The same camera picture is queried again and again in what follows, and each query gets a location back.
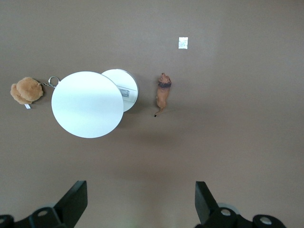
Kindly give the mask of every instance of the toy animal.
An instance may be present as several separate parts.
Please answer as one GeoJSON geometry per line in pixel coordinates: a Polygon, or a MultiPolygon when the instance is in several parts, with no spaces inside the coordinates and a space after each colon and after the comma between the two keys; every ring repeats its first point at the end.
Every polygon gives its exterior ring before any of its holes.
{"type": "Polygon", "coordinates": [[[171,80],[169,76],[166,76],[165,73],[161,74],[161,77],[158,79],[159,84],[157,87],[157,96],[156,103],[159,106],[159,112],[155,113],[154,117],[156,117],[159,113],[163,111],[163,109],[167,106],[167,98],[169,96],[170,88],[171,88],[171,80]]]}
{"type": "Polygon", "coordinates": [[[39,82],[31,77],[25,77],[17,84],[11,85],[10,94],[19,104],[25,105],[38,100],[43,95],[43,91],[39,82]]]}

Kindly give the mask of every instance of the white disc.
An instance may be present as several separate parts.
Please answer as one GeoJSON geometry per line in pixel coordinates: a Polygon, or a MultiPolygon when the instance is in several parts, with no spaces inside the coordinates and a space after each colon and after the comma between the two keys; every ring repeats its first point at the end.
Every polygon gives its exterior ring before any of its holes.
{"type": "Polygon", "coordinates": [[[115,83],[88,71],[65,77],[52,95],[52,110],[58,123],[83,138],[111,132],[121,121],[123,105],[122,94],[115,83]]]}
{"type": "Polygon", "coordinates": [[[121,69],[107,70],[102,75],[111,79],[120,90],[123,96],[123,111],[127,111],[133,107],[138,96],[138,87],[133,76],[121,69]]]}

